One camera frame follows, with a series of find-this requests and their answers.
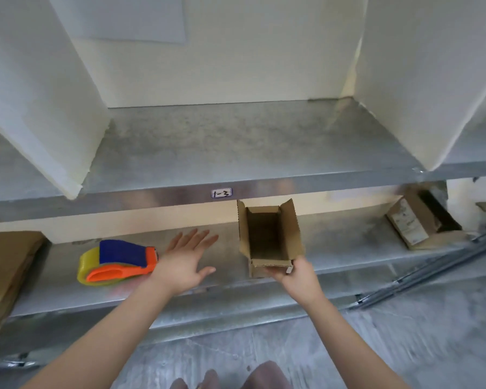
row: white label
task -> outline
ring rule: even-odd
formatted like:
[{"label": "white label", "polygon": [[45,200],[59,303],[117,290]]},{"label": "white label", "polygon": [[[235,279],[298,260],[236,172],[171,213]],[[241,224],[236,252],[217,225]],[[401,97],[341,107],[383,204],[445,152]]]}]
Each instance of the white label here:
[{"label": "white label", "polygon": [[213,198],[226,198],[232,196],[232,188],[218,188],[211,191],[211,197]]},{"label": "white label", "polygon": [[418,244],[419,242],[428,239],[428,234],[406,199],[400,201],[399,211],[391,215],[391,217],[403,237],[406,238],[411,245]]}]

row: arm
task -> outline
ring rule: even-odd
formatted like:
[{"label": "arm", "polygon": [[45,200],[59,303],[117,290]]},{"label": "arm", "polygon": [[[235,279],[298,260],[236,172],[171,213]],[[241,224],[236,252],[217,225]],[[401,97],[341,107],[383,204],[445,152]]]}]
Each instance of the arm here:
[{"label": "arm", "polygon": [[196,234],[196,230],[183,237],[178,234],[148,279],[23,389],[110,388],[171,297],[214,273],[213,267],[196,272],[202,254],[218,239],[205,239],[207,234]]},{"label": "arm", "polygon": [[275,269],[268,272],[306,310],[346,386],[408,388],[326,299],[311,263],[305,257],[297,257],[293,264],[291,274]]}]

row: floor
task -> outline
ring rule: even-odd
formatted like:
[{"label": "floor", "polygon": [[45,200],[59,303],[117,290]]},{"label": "floor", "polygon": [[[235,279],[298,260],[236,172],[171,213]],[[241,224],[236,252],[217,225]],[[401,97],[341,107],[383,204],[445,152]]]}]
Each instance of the floor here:
[{"label": "floor", "polygon": [[[344,315],[413,388],[486,388],[486,277],[421,288]],[[311,322],[300,318],[140,347],[112,388],[167,389],[177,377],[193,388],[209,368],[223,388],[239,388],[266,360],[277,362],[296,389],[345,387]],[[0,388],[19,387],[34,373],[0,374]]]}]

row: forearm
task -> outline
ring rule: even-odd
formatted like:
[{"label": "forearm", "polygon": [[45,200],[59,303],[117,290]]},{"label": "forearm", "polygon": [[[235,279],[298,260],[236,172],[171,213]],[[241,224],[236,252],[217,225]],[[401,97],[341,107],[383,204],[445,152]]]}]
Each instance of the forearm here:
[{"label": "forearm", "polygon": [[151,279],[144,281],[24,389],[110,388],[169,298]]},{"label": "forearm", "polygon": [[329,300],[321,298],[305,309],[348,389],[408,388]]}]

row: flattened cardboard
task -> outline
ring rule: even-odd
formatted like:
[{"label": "flattened cardboard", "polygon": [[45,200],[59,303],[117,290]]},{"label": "flattened cardboard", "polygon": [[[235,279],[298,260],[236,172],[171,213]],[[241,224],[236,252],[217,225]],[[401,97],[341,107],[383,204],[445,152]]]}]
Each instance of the flattened cardboard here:
[{"label": "flattened cardboard", "polygon": [[237,202],[239,250],[249,259],[251,277],[266,277],[264,267],[293,269],[292,260],[304,255],[293,200],[281,206],[245,207]]},{"label": "flattened cardboard", "polygon": [[411,250],[435,249],[468,239],[428,190],[409,189],[389,209],[387,218]]},{"label": "flattened cardboard", "polygon": [[27,269],[44,241],[40,232],[0,232],[0,327],[9,316]]}]

